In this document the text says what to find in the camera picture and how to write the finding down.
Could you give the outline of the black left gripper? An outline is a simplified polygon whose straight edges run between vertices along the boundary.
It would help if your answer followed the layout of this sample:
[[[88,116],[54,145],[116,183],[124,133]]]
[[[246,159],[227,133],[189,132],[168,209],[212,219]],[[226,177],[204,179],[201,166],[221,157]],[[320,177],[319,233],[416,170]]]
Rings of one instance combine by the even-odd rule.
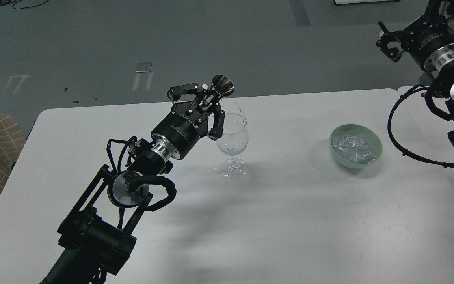
[[[171,87],[167,98],[173,106],[164,119],[151,131],[151,151],[163,160],[182,160],[203,137],[216,141],[223,136],[225,112],[217,104],[206,110],[193,102],[200,95],[198,83]]]

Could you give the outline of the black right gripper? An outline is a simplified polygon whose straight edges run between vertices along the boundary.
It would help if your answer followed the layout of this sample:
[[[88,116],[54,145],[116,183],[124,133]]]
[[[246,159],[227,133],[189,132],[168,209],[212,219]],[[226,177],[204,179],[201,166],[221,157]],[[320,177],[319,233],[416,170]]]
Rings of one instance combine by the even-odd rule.
[[[405,30],[389,31],[382,21],[377,48],[392,62],[398,62],[408,52],[423,72],[440,72],[454,62],[454,31],[448,20],[454,19],[454,0],[429,0],[422,17]],[[402,43],[402,51],[389,47],[389,43]]]

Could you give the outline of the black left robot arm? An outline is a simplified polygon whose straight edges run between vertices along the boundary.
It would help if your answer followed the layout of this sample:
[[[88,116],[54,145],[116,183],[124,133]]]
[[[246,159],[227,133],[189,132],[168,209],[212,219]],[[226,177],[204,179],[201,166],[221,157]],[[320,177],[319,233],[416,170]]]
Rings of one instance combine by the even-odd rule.
[[[133,231],[145,212],[169,205],[177,194],[168,178],[172,159],[182,160],[202,137],[222,137],[221,100],[234,85],[224,75],[211,84],[190,83],[167,92],[170,112],[150,140],[110,139],[103,165],[58,227],[63,253],[43,284],[103,284],[117,275],[136,244]]]

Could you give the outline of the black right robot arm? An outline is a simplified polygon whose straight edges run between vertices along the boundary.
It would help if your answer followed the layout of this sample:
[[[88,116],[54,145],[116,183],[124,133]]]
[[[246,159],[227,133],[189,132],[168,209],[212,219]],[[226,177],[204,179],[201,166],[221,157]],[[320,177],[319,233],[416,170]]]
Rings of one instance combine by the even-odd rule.
[[[398,62],[402,54],[408,53],[420,69],[431,74],[428,86],[418,84],[406,91],[390,111],[387,133],[392,144],[404,155],[414,160],[454,169],[454,163],[434,161],[403,147],[392,132],[392,119],[398,106],[409,96],[422,92],[422,97],[431,113],[454,123],[454,31],[448,21],[454,19],[454,0],[429,0],[424,14],[403,30],[389,31],[378,22],[381,28],[376,46],[392,62]],[[454,130],[447,138],[454,148]]]

